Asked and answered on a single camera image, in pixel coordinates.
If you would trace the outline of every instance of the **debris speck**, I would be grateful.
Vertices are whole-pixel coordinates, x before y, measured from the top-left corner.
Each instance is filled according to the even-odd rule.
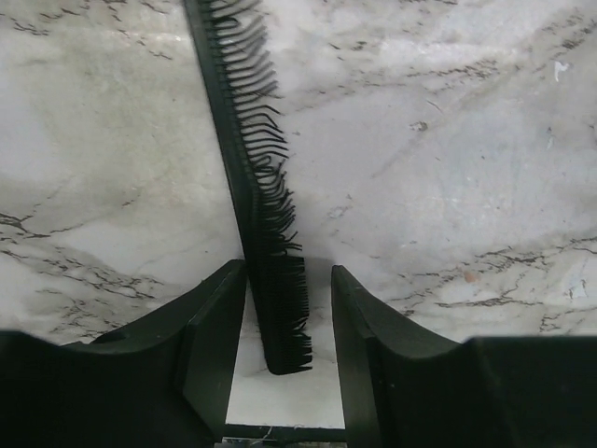
[[[553,133],[551,132],[551,127],[548,128],[548,136],[549,136],[549,140],[548,140],[548,145],[546,147],[546,150],[550,150],[553,148],[554,136],[553,136]]]
[[[560,61],[556,61],[554,67],[554,77],[556,78],[556,82],[560,82],[560,73],[567,71],[569,68],[569,63],[561,63]]]
[[[365,47],[366,44],[367,44],[366,41],[359,40],[358,42],[356,42],[356,45],[354,47],[352,47],[352,50],[353,51],[360,51],[361,49],[363,49]]]
[[[465,276],[465,281],[467,283],[475,283],[476,281],[479,280],[479,276],[470,271],[464,271],[463,274]]]
[[[424,133],[427,129],[429,129],[429,125],[424,121],[417,121],[416,123],[412,123],[410,128],[413,131],[418,131],[420,133]]]

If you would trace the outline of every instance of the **marble countertop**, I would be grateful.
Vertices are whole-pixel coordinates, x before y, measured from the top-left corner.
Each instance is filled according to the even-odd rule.
[[[313,370],[247,307],[229,421],[342,427],[329,275],[457,341],[597,333],[597,4],[264,1]],[[0,4],[0,327],[89,341],[242,255],[178,0]]]

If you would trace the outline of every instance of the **black plastic jaw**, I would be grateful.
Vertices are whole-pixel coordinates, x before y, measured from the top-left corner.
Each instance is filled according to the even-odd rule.
[[[597,338],[455,343],[343,267],[332,308],[350,448],[597,446]]]
[[[27,447],[202,447],[224,436],[246,275],[234,260],[90,344],[0,331],[0,440]]]

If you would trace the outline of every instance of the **black comb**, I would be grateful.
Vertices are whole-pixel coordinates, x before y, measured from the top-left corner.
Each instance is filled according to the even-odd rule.
[[[268,104],[275,72],[264,50],[258,0],[185,0],[188,23],[226,168],[234,212],[271,373],[306,371],[309,300],[305,262],[286,187],[284,133]]]

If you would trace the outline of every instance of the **gray marble veining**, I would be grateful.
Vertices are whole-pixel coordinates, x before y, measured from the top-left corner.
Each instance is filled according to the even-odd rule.
[[[313,370],[247,307],[232,423],[341,427],[329,274],[457,341],[597,332],[597,5],[262,5]],[[88,341],[242,252],[178,0],[0,5],[0,327]]]

